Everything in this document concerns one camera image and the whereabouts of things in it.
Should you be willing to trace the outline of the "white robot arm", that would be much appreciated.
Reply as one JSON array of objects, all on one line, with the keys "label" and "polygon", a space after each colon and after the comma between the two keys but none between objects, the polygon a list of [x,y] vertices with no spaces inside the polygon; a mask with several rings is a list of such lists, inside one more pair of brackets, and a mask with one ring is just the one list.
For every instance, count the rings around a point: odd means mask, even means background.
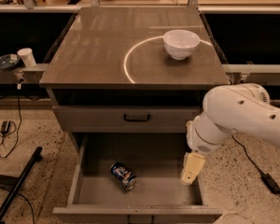
[{"label": "white robot arm", "polygon": [[203,112],[186,123],[191,152],[184,156],[181,182],[190,185],[225,138],[247,133],[280,148],[280,108],[270,105],[270,96],[258,84],[215,87],[203,98]]}]

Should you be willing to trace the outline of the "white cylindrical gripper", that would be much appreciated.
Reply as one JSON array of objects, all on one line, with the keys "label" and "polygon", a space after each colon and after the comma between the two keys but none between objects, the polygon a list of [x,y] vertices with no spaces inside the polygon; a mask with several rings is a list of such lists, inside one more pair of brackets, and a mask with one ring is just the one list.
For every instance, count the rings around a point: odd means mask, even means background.
[{"label": "white cylindrical gripper", "polygon": [[205,113],[189,120],[186,128],[187,143],[193,152],[184,156],[181,183],[189,186],[204,167],[205,157],[202,154],[217,150],[227,137],[234,134],[234,130],[215,124]]}]

